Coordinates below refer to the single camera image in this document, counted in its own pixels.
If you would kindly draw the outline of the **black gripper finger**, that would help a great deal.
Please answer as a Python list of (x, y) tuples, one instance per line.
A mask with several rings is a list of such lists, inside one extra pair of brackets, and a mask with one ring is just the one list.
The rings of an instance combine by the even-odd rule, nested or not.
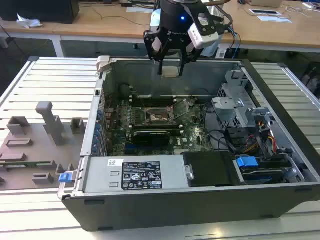
[(180, 50), (180, 68), (179, 68), (179, 75), (183, 75), (183, 71), (185, 65), (188, 63), (194, 63), (198, 60), (203, 49), (197, 49), (192, 42), (180, 42), (179, 43), (179, 50)]
[(159, 63), (158, 75), (162, 75), (163, 61), (171, 47), (171, 37), (163, 29), (157, 31), (146, 30), (143, 33), (144, 44), (150, 60)]

